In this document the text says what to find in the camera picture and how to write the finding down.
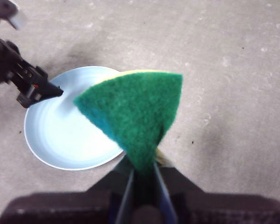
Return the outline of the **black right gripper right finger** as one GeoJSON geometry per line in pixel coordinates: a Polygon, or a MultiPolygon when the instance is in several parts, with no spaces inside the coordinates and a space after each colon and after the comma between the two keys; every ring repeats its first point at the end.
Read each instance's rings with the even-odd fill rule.
{"type": "Polygon", "coordinates": [[[203,193],[203,190],[175,167],[154,164],[156,205],[166,224],[185,223],[184,196],[187,191],[203,193]]]}

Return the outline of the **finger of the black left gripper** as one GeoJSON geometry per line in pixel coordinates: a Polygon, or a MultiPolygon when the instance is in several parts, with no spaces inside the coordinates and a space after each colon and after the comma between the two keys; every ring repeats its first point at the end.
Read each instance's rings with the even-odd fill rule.
{"type": "Polygon", "coordinates": [[[55,86],[49,81],[40,84],[37,90],[37,100],[42,101],[50,98],[59,97],[63,94],[63,90],[59,86],[55,86]]]}

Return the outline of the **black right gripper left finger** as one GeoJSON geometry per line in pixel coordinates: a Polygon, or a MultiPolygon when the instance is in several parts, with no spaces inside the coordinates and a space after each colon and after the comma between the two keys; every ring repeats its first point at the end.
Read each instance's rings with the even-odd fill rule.
{"type": "Polygon", "coordinates": [[[114,168],[86,192],[98,201],[107,202],[108,223],[127,224],[133,210],[134,171],[114,168]]]}

